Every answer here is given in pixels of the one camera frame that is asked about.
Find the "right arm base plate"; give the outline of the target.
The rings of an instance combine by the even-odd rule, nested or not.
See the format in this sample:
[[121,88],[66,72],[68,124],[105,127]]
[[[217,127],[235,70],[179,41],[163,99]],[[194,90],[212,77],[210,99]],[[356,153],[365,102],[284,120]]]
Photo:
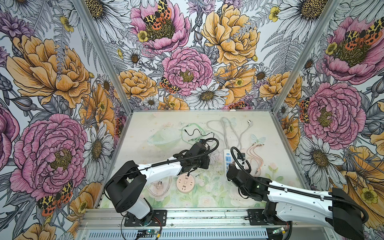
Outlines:
[[248,209],[247,216],[244,217],[251,226],[285,226],[287,222],[281,221],[278,217],[266,213],[262,209]]

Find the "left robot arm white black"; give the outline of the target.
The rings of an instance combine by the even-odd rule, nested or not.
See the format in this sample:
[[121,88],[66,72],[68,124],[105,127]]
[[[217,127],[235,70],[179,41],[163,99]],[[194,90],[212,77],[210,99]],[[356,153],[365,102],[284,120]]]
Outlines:
[[128,161],[108,180],[104,191],[117,213],[128,213],[145,224],[154,216],[150,203],[141,197],[144,188],[167,177],[208,169],[209,155],[216,149],[200,141],[189,150],[183,150],[158,163],[138,165]]

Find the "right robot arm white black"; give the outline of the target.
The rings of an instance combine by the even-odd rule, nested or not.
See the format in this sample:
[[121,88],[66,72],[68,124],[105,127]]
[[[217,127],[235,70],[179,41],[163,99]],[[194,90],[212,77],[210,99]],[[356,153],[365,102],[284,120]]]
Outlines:
[[265,202],[265,209],[249,211],[252,224],[307,223],[333,229],[350,240],[363,240],[367,211],[343,190],[310,191],[283,185],[267,178],[253,177],[243,167],[231,163],[227,179],[246,198]]

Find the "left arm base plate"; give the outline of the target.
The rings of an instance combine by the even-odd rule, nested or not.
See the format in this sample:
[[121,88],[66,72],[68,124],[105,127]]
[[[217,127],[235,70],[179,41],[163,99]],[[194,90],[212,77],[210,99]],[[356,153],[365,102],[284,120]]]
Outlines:
[[152,210],[147,216],[139,220],[133,214],[127,213],[124,220],[125,227],[165,227],[167,210]]

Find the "white blue power strip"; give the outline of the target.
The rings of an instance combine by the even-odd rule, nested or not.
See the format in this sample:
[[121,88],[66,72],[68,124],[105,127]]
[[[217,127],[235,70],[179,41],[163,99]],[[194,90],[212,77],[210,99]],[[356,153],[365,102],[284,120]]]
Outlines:
[[231,151],[228,149],[224,150],[224,172],[225,177],[229,182],[231,182],[234,177],[235,168],[235,161],[233,159]]

